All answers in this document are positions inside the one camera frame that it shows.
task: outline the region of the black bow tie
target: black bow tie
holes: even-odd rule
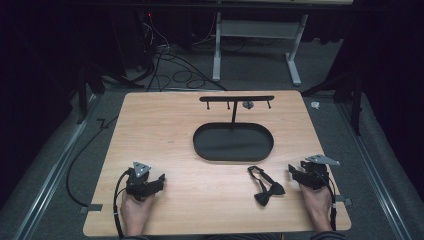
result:
[[[263,184],[263,182],[259,178],[255,177],[253,175],[252,171],[254,169],[258,170],[259,173],[261,174],[261,176],[271,184],[271,187],[269,188],[269,190],[266,189],[265,185]],[[250,176],[252,176],[256,180],[258,180],[259,185],[262,188],[262,193],[255,194],[256,201],[258,201],[259,204],[261,204],[262,206],[266,206],[268,204],[269,198],[272,195],[283,195],[284,193],[286,193],[284,191],[283,186],[281,186],[281,184],[279,184],[278,182],[274,182],[274,180],[272,180],[271,177],[269,177],[264,172],[264,170],[258,168],[257,166],[251,166],[251,167],[248,168],[248,170],[249,170]]]

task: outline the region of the wooden table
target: wooden table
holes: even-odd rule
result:
[[[271,109],[266,102],[255,102],[250,110],[239,104],[236,119],[266,127],[274,137],[273,150],[266,159],[255,163],[202,159],[193,148],[194,132],[208,122],[231,121],[232,110],[227,109],[225,102],[210,103],[207,110],[199,97],[240,95],[275,96],[270,102]],[[88,213],[84,233],[117,235],[113,192],[119,176],[134,161],[152,167],[150,181],[166,174],[165,188],[156,195],[145,234],[313,230],[288,164],[300,166],[305,157],[319,153],[323,154],[323,150],[303,99],[296,91],[129,93],[92,200],[92,204],[102,204],[103,208]],[[264,169],[281,183],[286,194],[271,197],[266,207],[259,205],[254,194],[261,190],[247,171],[251,165]],[[349,229],[351,222],[342,203],[337,211],[338,229]]]

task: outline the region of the white metal frame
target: white metal frame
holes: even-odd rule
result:
[[[215,55],[213,60],[212,79],[216,82],[221,80],[221,37],[261,37],[261,38],[284,38],[293,39],[293,46],[289,53],[285,54],[285,59],[290,71],[290,75],[295,86],[300,86],[299,73],[294,62],[300,40],[305,29],[308,15],[302,15],[299,22],[258,22],[222,20],[221,13],[216,16],[216,40]]]

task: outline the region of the small white object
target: small white object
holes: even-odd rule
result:
[[[311,107],[315,109],[319,109],[319,102],[311,102]]]

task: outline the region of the human hand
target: human hand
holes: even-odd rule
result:
[[[316,232],[332,231],[328,210],[331,207],[331,195],[327,187],[317,190],[299,184],[303,193],[306,209]]]
[[[127,236],[143,234],[154,197],[154,194],[150,195],[141,202],[128,195],[126,191],[122,192],[121,215],[126,226]]]

